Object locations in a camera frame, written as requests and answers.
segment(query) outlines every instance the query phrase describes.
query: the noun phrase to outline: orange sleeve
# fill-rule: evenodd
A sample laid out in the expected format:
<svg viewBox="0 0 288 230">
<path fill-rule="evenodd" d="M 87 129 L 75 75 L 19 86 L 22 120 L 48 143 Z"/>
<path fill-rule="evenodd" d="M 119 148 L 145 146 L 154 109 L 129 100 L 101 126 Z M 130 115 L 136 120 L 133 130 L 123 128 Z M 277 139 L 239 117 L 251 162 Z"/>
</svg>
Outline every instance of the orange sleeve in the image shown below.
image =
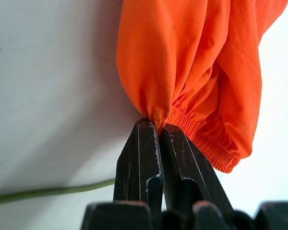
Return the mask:
<svg viewBox="0 0 288 230">
<path fill-rule="evenodd" d="M 261 96 L 258 45 L 287 0 L 124 0 L 117 48 L 135 107 L 179 126 L 230 172 L 251 154 Z"/>
</svg>

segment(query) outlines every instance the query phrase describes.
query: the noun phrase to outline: green wire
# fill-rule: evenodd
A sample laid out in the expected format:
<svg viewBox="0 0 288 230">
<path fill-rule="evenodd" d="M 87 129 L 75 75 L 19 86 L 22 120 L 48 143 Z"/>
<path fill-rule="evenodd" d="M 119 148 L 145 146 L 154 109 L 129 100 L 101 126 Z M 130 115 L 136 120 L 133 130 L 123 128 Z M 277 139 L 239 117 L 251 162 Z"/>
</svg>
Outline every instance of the green wire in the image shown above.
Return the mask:
<svg viewBox="0 0 288 230">
<path fill-rule="evenodd" d="M 115 179 L 110 179 L 106 181 L 101 181 L 94 184 L 86 184 L 80 186 L 72 186 L 72 187 L 59 187 L 59 188 L 46 188 L 46 189 L 38 189 L 32 191 L 25 191 L 7 195 L 0 195 L 0 205 L 9 202 L 15 202 L 25 199 L 31 199 L 41 196 L 57 196 L 63 194 L 71 194 L 71 193 L 80 193 L 80 192 L 87 192 L 92 191 L 95 189 L 103 188 L 109 185 L 114 184 Z"/>
</svg>

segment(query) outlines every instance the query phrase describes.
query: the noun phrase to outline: black clamp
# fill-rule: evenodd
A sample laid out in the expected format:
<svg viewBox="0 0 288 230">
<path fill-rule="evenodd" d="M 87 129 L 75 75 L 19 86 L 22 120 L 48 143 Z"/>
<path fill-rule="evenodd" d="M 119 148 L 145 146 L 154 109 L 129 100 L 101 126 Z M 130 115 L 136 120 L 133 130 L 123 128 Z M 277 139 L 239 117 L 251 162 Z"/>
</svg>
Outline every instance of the black clamp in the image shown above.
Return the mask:
<svg viewBox="0 0 288 230">
<path fill-rule="evenodd" d="M 166 124 L 159 143 L 144 118 L 118 159 L 113 203 L 88 205 L 81 229 L 288 230 L 288 202 L 263 204 L 255 219 L 233 210 L 210 162 L 188 137 Z"/>
</svg>

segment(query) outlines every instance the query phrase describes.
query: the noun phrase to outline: orange fabric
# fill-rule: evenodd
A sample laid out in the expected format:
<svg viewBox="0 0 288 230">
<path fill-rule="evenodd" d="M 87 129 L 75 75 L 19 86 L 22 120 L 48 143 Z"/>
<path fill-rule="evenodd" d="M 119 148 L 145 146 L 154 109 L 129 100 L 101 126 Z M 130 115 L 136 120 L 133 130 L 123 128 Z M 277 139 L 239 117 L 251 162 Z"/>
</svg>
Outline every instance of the orange fabric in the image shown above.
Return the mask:
<svg viewBox="0 0 288 230">
<path fill-rule="evenodd" d="M 121 83 L 155 122 L 179 126 L 231 172 L 252 152 L 261 97 L 258 45 L 288 0 L 124 0 Z"/>
</svg>

